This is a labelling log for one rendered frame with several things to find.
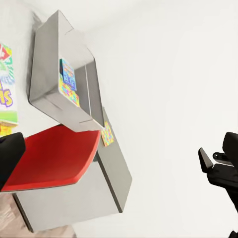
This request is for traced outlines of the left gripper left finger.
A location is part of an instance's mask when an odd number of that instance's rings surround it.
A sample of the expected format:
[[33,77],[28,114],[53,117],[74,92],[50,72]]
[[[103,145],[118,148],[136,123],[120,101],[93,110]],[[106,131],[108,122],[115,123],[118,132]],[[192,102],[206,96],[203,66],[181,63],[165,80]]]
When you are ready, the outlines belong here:
[[26,151],[23,134],[0,135],[0,191]]

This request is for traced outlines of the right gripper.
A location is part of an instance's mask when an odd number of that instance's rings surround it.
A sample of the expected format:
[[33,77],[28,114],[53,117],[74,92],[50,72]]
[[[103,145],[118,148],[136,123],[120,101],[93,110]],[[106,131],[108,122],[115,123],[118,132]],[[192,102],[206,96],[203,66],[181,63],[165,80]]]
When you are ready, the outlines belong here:
[[225,188],[233,204],[238,207],[238,172],[234,166],[214,163],[203,148],[198,150],[203,173],[207,174],[210,184]]

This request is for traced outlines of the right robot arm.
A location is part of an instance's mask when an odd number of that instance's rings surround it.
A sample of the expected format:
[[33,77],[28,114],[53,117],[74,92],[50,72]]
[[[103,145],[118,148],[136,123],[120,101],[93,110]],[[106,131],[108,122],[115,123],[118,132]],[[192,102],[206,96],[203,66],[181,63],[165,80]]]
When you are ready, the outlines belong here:
[[[209,159],[203,148],[198,150],[199,161],[203,173],[207,174],[210,184],[225,188],[238,211],[238,172],[225,153],[215,152],[214,162]],[[232,231],[229,238],[238,238]]]

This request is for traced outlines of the jigsaw puzzle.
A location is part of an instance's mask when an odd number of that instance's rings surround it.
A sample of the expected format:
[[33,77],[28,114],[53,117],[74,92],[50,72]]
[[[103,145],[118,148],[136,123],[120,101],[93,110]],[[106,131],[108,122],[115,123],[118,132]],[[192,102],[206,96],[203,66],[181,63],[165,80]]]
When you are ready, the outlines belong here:
[[79,96],[71,90],[62,80],[59,81],[59,87],[62,93],[67,96],[72,102],[80,107]]
[[111,128],[109,127],[107,122],[105,123],[105,129],[102,129],[102,137],[103,137],[105,146],[108,146],[114,141],[112,133],[111,133]]

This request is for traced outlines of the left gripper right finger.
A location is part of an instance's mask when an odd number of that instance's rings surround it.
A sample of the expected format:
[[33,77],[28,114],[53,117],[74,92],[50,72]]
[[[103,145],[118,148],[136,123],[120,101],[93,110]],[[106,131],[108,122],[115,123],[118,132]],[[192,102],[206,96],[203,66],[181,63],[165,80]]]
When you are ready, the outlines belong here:
[[222,149],[238,172],[238,134],[227,132],[223,141]]

